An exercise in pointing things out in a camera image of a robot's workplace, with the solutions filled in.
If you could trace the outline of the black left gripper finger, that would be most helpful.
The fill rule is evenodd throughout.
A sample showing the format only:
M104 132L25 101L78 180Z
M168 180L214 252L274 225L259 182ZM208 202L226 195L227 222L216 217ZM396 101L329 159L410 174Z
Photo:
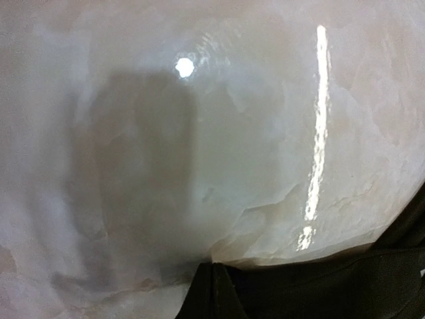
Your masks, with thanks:
M226 267L201 263L179 311L180 318L238 318L239 299Z

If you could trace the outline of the black trousers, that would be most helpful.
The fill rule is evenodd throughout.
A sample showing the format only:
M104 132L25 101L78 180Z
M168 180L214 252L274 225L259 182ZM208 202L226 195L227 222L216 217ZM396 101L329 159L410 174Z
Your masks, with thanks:
M364 251L217 272L216 318L423 318L424 191Z

